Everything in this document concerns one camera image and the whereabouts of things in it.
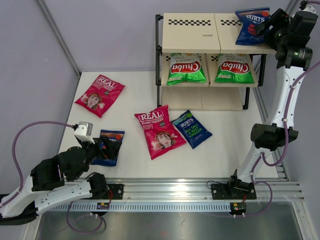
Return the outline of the blue Burts chilli bag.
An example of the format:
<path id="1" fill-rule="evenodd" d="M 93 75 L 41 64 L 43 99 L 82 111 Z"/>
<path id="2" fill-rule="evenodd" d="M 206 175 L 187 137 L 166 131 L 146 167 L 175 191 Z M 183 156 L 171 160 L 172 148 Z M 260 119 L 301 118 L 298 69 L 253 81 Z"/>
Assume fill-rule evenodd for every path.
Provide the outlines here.
<path id="1" fill-rule="evenodd" d="M 264 23 L 270 17 L 269 7 L 250 8 L 235 11 L 235 15 L 242 23 L 236 45 L 252 46 L 264 43 L 262 36 L 257 35 L 255 27 Z"/>
<path id="2" fill-rule="evenodd" d="M 100 131 L 100 137 L 106 136 L 110 139 L 113 139 L 115 141 L 122 141 L 123 142 L 123 137 L 125 135 L 125 131 L 121 130 L 104 130 L 102 129 Z M 118 158 L 116 160 L 108 160 L 108 159 L 95 159 L 92 162 L 92 165 L 99 165 L 99 166 L 104 166 L 104 167 L 115 167 L 117 165 Z"/>

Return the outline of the green Chuba bag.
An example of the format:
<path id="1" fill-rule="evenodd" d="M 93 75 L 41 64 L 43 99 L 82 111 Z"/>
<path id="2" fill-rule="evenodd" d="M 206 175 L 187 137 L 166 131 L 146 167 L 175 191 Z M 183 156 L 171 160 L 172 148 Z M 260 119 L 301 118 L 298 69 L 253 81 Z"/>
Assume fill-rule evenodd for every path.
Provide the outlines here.
<path id="1" fill-rule="evenodd" d="M 172 53 L 166 85 L 206 83 L 204 68 L 198 53 Z"/>
<path id="2" fill-rule="evenodd" d="M 216 83 L 227 84 L 253 84 L 246 54 L 221 53 L 217 59 L 218 69 L 215 77 Z"/>

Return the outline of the blue Burts sea salt bag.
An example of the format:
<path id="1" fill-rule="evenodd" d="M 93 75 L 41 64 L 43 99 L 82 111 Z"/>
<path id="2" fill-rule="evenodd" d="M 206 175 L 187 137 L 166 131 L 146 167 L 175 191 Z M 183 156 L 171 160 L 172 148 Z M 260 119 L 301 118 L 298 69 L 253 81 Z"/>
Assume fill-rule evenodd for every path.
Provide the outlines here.
<path id="1" fill-rule="evenodd" d="M 194 117 L 190 110 L 172 120 L 171 123 L 184 136 L 192 149 L 213 135 Z"/>

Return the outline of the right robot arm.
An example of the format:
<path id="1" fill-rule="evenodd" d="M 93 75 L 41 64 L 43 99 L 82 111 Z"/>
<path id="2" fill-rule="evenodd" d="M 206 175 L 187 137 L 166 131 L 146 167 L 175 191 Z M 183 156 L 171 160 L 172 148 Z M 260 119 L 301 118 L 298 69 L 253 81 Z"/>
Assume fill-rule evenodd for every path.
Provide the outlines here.
<path id="1" fill-rule="evenodd" d="M 252 127 L 252 145 L 243 164 L 224 184 L 222 195 L 228 200 L 256 199 L 255 174 L 261 165 L 274 167 L 281 163 L 289 143 L 298 137 L 294 113 L 302 81 L 314 69 L 310 66 L 313 51 L 307 43 L 317 19 L 315 10 L 305 6 L 294 16 L 280 8 L 255 27 L 256 34 L 276 51 L 277 87 L 267 120 Z"/>

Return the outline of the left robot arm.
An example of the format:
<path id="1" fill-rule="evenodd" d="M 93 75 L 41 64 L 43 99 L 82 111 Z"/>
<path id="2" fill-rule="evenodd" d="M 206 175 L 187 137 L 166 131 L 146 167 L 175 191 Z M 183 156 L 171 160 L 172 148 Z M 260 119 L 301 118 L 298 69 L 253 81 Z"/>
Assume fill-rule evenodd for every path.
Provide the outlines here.
<path id="1" fill-rule="evenodd" d="M 103 136 L 94 138 L 93 142 L 81 141 L 79 146 L 42 160 L 31 170 L 22 187 L 0 196 L 0 224 L 24 225 L 71 201 L 109 199 L 112 191 L 101 173 L 94 173 L 71 187 L 65 187 L 65 183 L 77 181 L 95 159 L 116 158 L 121 145 L 120 141 Z"/>

